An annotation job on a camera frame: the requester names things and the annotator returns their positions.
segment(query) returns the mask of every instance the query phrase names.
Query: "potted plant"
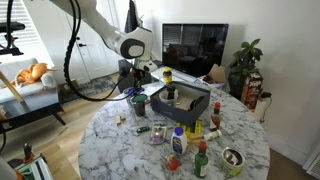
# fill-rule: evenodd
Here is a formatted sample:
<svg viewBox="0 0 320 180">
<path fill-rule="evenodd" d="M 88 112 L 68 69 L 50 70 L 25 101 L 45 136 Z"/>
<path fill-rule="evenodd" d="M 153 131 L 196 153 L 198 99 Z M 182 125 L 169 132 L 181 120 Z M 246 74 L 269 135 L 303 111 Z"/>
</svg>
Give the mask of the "potted plant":
<svg viewBox="0 0 320 180">
<path fill-rule="evenodd" d="M 228 83 L 230 94 L 237 99 L 241 98 L 245 77 L 251 72 L 258 71 L 255 64 L 260 61 L 260 56 L 263 55 L 261 49 L 255 47 L 259 42 L 260 39 L 256 39 L 252 43 L 243 42 L 242 49 L 233 54 L 234 59 L 229 65 Z"/>
</svg>

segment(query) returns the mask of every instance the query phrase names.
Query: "stuffed animal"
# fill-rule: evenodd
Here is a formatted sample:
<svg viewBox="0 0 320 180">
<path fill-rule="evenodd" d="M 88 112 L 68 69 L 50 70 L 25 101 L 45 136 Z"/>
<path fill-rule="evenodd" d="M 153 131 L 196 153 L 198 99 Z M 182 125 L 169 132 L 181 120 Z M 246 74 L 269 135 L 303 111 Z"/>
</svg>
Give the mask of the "stuffed animal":
<svg viewBox="0 0 320 180">
<path fill-rule="evenodd" d="M 46 63 L 31 64 L 29 69 L 22 69 L 10 83 L 13 86 L 21 87 L 23 83 L 32 84 L 38 81 L 41 76 L 48 70 L 56 71 L 57 69 L 48 69 Z"/>
</svg>

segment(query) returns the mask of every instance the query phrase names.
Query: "snack package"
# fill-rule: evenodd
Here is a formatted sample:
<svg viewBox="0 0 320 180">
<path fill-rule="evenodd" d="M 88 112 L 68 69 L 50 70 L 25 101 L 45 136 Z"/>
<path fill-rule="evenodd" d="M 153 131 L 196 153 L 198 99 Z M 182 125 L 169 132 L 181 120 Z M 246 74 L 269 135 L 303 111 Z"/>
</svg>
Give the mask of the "snack package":
<svg viewBox="0 0 320 180">
<path fill-rule="evenodd" d="M 150 135 L 150 144 L 161 144 L 166 138 L 167 127 L 163 124 L 155 124 Z"/>
</svg>

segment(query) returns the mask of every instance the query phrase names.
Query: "floor rug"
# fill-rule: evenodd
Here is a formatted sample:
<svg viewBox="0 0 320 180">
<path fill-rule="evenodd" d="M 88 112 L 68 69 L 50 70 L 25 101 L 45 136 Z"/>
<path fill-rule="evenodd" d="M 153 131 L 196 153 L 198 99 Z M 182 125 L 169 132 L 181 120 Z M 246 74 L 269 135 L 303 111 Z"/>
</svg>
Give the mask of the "floor rug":
<svg viewBox="0 0 320 180">
<path fill-rule="evenodd" d="M 78 91 L 85 96 L 92 96 L 101 92 L 111 90 L 115 84 L 109 76 L 93 79 L 89 83 L 80 84 Z M 60 103 L 67 103 L 79 99 L 80 97 L 73 92 L 59 92 Z"/>
</svg>

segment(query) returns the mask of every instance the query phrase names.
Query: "tv stand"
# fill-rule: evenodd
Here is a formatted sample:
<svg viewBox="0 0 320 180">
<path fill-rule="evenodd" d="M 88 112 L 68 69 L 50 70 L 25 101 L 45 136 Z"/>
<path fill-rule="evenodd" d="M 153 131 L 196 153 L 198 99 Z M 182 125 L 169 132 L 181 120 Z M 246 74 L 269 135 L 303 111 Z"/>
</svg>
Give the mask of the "tv stand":
<svg viewBox="0 0 320 180">
<path fill-rule="evenodd" d="M 164 68 L 167 68 L 166 66 L 161 66 L 159 69 L 151 72 L 151 76 L 155 79 L 158 79 L 160 81 L 163 81 L 163 70 Z M 186 82 L 196 82 L 198 78 L 190 76 L 186 73 L 183 73 L 181 71 L 175 70 L 173 68 L 170 68 L 172 72 L 172 81 L 186 81 Z"/>
</svg>

